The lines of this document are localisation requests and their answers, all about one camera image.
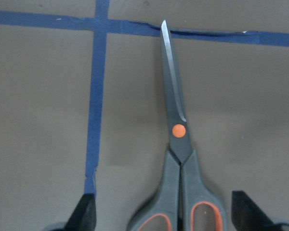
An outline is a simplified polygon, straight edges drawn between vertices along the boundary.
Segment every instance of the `gray surface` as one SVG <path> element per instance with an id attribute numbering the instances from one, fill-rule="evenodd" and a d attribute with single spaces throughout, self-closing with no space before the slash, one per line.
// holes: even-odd
<path id="1" fill-rule="evenodd" d="M 157 189 L 168 146 L 159 38 L 107 42 L 98 231 L 125 230 Z M 229 213 L 231 191 L 245 190 L 270 216 L 289 219 L 289 48 L 174 44 L 206 186 Z"/>
<path id="2" fill-rule="evenodd" d="M 94 17 L 95 0 L 0 0 L 0 11 Z"/>
<path id="3" fill-rule="evenodd" d="M 92 33 L 0 26 L 0 231 L 65 222 L 83 194 Z"/>
<path id="4" fill-rule="evenodd" d="M 289 0 L 110 0 L 109 18 L 212 30 L 289 33 Z"/>

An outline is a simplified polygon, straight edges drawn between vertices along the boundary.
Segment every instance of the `black object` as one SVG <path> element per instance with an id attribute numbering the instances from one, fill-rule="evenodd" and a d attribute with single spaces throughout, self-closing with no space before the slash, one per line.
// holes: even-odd
<path id="1" fill-rule="evenodd" d="M 96 210 L 94 194 L 84 194 L 63 229 L 53 231 L 94 231 Z"/>
<path id="2" fill-rule="evenodd" d="M 232 192 L 231 218 L 237 231 L 289 231 L 289 224 L 274 224 L 243 191 Z"/>

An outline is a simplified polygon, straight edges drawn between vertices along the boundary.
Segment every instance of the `orange circle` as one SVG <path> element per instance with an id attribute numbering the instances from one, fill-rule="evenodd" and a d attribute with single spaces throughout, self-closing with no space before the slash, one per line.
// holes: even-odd
<path id="1" fill-rule="evenodd" d="M 182 138 L 186 134 L 186 128 L 182 124 L 176 124 L 172 128 L 172 134 L 176 138 Z"/>

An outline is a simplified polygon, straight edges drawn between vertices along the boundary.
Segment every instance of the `gray handle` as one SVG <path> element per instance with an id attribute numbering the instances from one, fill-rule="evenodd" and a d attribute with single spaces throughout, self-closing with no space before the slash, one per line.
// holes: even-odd
<path id="1" fill-rule="evenodd" d="M 221 201 L 202 183 L 195 149 L 181 167 L 183 227 L 194 231 L 194 212 L 199 205 L 209 205 L 215 214 L 216 231 L 227 231 L 226 210 Z"/>
<path id="2" fill-rule="evenodd" d="M 140 231 L 151 219 L 161 216 L 167 231 L 177 231 L 180 165 L 169 151 L 165 154 L 161 184 L 153 200 L 130 221 L 127 231 Z"/>

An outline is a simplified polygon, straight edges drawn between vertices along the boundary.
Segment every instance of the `scissors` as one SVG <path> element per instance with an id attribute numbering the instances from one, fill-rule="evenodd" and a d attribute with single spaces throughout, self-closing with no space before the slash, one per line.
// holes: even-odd
<path id="1" fill-rule="evenodd" d="M 197 154 L 188 133 L 178 63 L 166 21 L 161 25 L 160 38 L 170 150 L 165 153 L 157 194 L 136 213 L 127 231 L 140 231 L 156 217 L 166 220 L 167 231 L 177 231 L 179 203 L 182 205 L 184 231 L 194 231 L 194 213 L 200 205 L 212 208 L 216 231 L 227 231 L 225 208 L 200 177 Z"/>

